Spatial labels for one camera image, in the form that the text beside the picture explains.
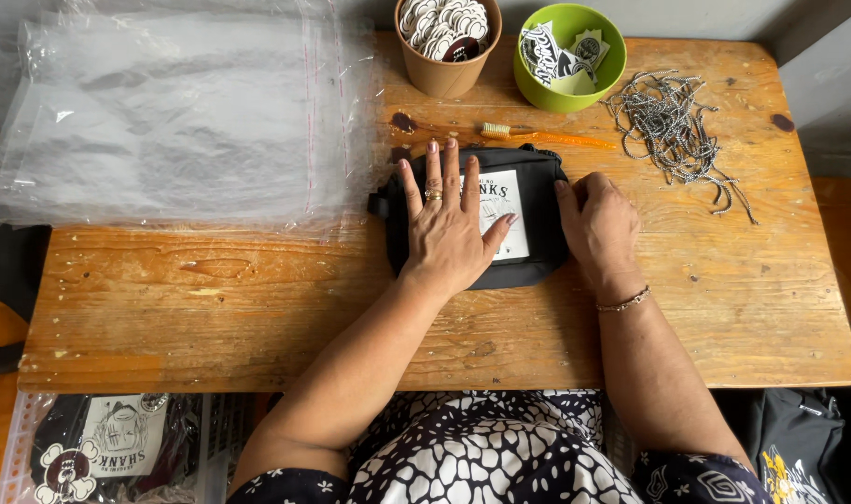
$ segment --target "patterned clothing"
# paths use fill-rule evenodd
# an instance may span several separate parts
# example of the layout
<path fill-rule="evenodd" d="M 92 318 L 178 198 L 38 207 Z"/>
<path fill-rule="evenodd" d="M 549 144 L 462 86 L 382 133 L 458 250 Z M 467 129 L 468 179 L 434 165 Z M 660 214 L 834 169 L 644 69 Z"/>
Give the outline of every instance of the patterned clothing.
<path fill-rule="evenodd" d="M 768 503 L 722 455 L 645 452 L 629 480 L 602 454 L 598 390 L 394 395 L 351 448 L 351 483 L 277 469 L 230 504 Z"/>

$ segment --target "hand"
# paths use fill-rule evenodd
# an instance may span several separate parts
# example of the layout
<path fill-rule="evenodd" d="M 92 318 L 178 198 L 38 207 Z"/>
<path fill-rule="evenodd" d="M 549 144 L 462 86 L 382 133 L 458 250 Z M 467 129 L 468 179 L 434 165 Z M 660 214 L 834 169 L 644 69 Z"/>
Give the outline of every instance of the hand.
<path fill-rule="evenodd" d="M 606 175 L 594 172 L 575 183 L 556 180 L 563 232 L 601 304 L 627 301 L 644 287 L 634 258 L 641 219 Z"/>
<path fill-rule="evenodd" d="M 466 184 L 460 197 L 460 155 L 457 140 L 444 144 L 444 178 L 438 143 L 428 143 L 425 188 L 443 192 L 442 200 L 423 204 L 410 163 L 400 162 L 410 222 L 410 257 L 400 280 L 411 281 L 448 301 L 469 288 L 484 273 L 518 215 L 498 219 L 485 236 L 478 231 L 478 158 L 466 161 Z"/>

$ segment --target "toothbrush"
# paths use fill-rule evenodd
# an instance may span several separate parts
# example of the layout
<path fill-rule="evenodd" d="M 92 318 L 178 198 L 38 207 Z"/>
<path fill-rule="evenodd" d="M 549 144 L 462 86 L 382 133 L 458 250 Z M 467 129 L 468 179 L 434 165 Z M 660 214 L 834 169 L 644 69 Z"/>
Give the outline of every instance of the toothbrush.
<path fill-rule="evenodd" d="M 557 142 L 569 143 L 581 147 L 597 147 L 598 149 L 617 149 L 618 145 L 605 140 L 587 138 L 584 136 L 571 136 L 568 134 L 556 134 L 546 132 L 509 134 L 509 126 L 485 123 L 482 125 L 481 135 L 495 140 L 533 140 L 535 142 Z"/>

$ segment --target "green container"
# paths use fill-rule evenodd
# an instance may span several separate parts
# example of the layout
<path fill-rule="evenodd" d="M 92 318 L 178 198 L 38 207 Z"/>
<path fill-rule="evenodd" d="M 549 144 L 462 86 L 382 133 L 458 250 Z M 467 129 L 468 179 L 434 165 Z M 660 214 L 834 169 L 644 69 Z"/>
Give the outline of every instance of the green container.
<path fill-rule="evenodd" d="M 575 43 L 575 36 L 585 29 L 603 30 L 603 41 L 609 44 L 609 52 L 603 58 L 597 69 L 597 92 L 584 95 L 569 95 L 551 91 L 541 84 L 529 72 L 520 51 L 522 43 L 521 31 L 516 43 L 516 54 L 512 58 L 512 73 L 516 77 L 519 91 L 532 105 L 550 112 L 577 112 L 587 109 L 611 89 L 624 73 L 624 64 L 628 59 L 624 47 L 624 39 L 618 28 L 602 14 L 590 7 L 578 4 L 555 4 L 546 6 L 532 14 L 522 29 L 532 29 L 540 23 L 553 22 L 553 35 L 560 48 L 570 47 Z"/>

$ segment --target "plastic bag stack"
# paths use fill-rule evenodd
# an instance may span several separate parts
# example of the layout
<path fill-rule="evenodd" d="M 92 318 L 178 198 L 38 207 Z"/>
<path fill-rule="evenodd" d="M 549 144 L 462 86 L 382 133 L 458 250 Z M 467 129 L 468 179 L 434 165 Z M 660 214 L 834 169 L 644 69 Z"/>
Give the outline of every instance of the plastic bag stack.
<path fill-rule="evenodd" d="M 0 223 L 322 229 L 364 204 L 365 22 L 327 0 L 160 4 L 72 0 L 23 24 Z"/>

